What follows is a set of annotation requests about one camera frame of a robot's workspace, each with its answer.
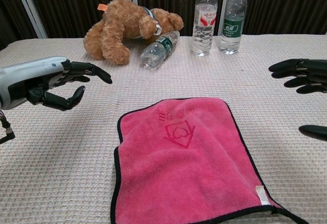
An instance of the towel tag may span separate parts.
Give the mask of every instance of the towel tag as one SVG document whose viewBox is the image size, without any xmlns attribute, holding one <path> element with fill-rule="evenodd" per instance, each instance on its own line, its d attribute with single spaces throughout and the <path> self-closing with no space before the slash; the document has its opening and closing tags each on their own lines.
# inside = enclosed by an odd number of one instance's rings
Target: towel tag
<svg viewBox="0 0 327 224">
<path fill-rule="evenodd" d="M 256 189 L 256 193 L 258 194 L 258 196 L 260 198 L 261 204 L 262 205 L 271 205 L 268 200 L 268 197 L 266 195 L 264 186 L 256 186 L 255 189 Z"/>
<path fill-rule="evenodd" d="M 107 5 L 105 5 L 105 4 L 99 4 L 98 5 L 98 10 L 101 10 L 101 11 L 107 11 L 107 9 L 108 9 L 108 6 Z"/>
</svg>

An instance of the green bottle label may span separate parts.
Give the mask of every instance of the green bottle label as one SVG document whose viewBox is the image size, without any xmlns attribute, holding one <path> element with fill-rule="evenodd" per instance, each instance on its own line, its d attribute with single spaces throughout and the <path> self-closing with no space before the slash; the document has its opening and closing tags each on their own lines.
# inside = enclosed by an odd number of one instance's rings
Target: green bottle label
<svg viewBox="0 0 327 224">
<path fill-rule="evenodd" d="M 166 49 L 167 53 L 170 53 L 173 49 L 172 41 L 170 41 L 168 37 L 161 36 L 156 40 L 156 42 L 161 43 Z"/>
<path fill-rule="evenodd" d="M 239 37 L 243 32 L 244 19 L 239 21 L 233 21 L 225 19 L 223 35 L 226 37 Z"/>
</svg>

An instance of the robotic hand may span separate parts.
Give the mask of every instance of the robotic hand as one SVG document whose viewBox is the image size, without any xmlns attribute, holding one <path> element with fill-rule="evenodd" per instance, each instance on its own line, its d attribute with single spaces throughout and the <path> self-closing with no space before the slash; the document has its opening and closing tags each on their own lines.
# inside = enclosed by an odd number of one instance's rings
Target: robotic hand
<svg viewBox="0 0 327 224">
<path fill-rule="evenodd" d="M 299 87 L 299 94 L 327 93 L 327 60 L 288 59 L 269 67 L 273 78 L 294 76 L 284 83 L 285 87 Z M 299 131 L 306 136 L 327 141 L 327 127 L 303 125 Z"/>
<path fill-rule="evenodd" d="M 72 109 L 81 101 L 85 86 L 80 86 L 68 99 L 51 94 L 48 90 L 67 82 L 89 82 L 90 79 L 84 75 L 98 76 L 104 82 L 112 83 L 111 76 L 96 65 L 70 62 L 62 56 L 0 68 L 0 109 L 10 110 L 26 101 L 33 105 L 42 104 L 61 111 Z M 2 144 L 15 138 L 15 135 L 1 110 L 0 121 L 7 134 L 0 139 Z"/>
</svg>

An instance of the orange tag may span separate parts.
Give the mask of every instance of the orange tag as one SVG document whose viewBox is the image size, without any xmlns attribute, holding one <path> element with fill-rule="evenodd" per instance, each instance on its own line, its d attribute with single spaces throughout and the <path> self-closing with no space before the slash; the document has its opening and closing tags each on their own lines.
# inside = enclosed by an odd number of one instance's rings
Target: orange tag
<svg viewBox="0 0 327 224">
<path fill-rule="evenodd" d="M 99 4 L 98 5 L 98 10 L 101 10 L 101 11 L 107 11 L 107 9 L 108 9 L 108 6 L 107 5 L 105 5 L 105 4 Z"/>
</svg>

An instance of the teddy bear ear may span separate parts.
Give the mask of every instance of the teddy bear ear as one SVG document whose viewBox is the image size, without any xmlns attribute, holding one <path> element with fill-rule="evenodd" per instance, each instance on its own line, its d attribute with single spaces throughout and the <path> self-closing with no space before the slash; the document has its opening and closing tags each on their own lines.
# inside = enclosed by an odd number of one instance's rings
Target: teddy bear ear
<svg viewBox="0 0 327 224">
<path fill-rule="evenodd" d="M 181 30 L 184 27 L 183 19 L 176 13 L 169 13 L 168 20 L 177 31 Z"/>
</svg>

